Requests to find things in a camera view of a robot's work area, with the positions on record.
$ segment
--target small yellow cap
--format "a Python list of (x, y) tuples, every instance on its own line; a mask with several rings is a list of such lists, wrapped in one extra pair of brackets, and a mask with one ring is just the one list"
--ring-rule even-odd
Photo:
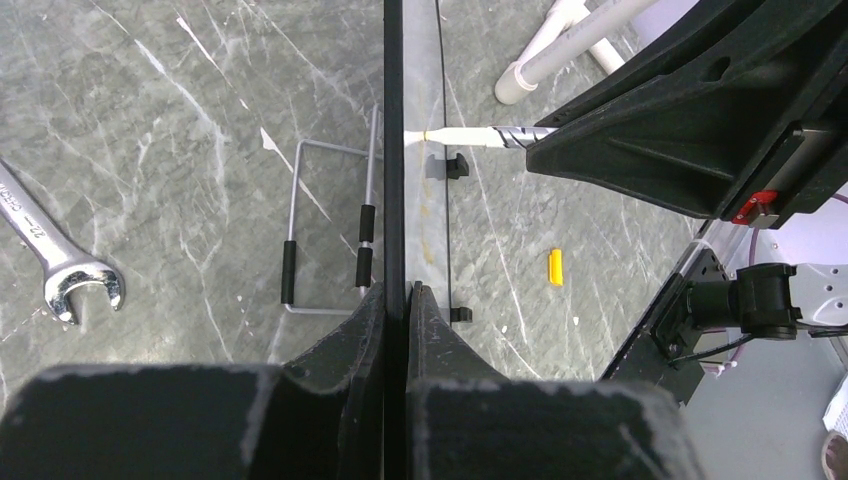
[(548, 281), (561, 287), (562, 279), (562, 250), (555, 248), (548, 256)]

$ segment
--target open-end wrench head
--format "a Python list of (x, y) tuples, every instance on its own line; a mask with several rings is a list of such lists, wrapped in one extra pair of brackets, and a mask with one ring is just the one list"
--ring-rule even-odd
[(79, 320), (71, 309), (69, 294), (83, 285), (103, 285), (113, 310), (124, 302), (124, 280), (121, 274), (105, 263), (92, 258), (89, 261), (65, 265), (44, 276), (44, 301), (59, 320), (77, 325)]

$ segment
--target black rubber sleeve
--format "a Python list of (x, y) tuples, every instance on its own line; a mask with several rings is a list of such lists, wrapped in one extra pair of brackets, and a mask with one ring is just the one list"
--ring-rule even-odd
[(374, 205), (363, 205), (359, 210), (359, 241), (374, 243), (374, 217), (377, 208)]
[(371, 259), (374, 257), (374, 251), (369, 247), (359, 247), (356, 253), (356, 286), (370, 287), (371, 286)]
[(286, 240), (283, 243), (283, 279), (280, 291), (280, 302), (284, 305), (294, 304), (294, 266), (297, 242)]

